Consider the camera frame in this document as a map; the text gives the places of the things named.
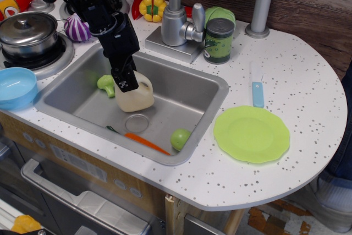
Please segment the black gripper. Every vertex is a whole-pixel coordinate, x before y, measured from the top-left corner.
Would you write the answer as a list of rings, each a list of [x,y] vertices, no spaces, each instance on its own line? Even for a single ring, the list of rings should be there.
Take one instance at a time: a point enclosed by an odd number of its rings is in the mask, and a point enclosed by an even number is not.
[[[126,13],[116,12],[110,19],[109,24],[95,20],[90,32],[98,38],[104,56],[109,59],[111,75],[118,89],[121,92],[136,90],[138,81],[133,54],[140,49],[138,37]]]

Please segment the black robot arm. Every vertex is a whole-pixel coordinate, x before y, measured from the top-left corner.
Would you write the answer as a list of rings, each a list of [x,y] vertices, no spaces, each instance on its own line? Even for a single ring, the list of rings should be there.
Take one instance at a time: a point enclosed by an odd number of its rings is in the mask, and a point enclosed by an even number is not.
[[[56,0],[43,1],[53,3]],[[88,23],[91,35],[98,38],[118,88],[122,92],[136,90],[139,85],[133,54],[139,50],[139,41],[128,15],[117,10],[115,0],[65,1]]]

